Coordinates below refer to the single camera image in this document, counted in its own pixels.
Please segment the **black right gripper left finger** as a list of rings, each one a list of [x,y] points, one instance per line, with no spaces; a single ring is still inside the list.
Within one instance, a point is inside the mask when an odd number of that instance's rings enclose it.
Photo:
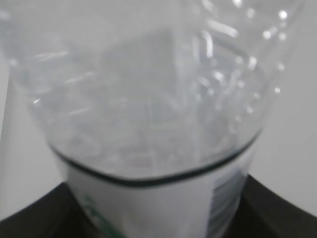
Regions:
[[[2,238],[97,238],[98,231],[61,183],[47,195],[0,222]]]

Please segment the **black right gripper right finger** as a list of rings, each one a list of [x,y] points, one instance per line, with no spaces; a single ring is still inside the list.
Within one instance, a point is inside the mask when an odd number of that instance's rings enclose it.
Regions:
[[[225,238],[315,238],[317,218],[281,198],[252,176]]]

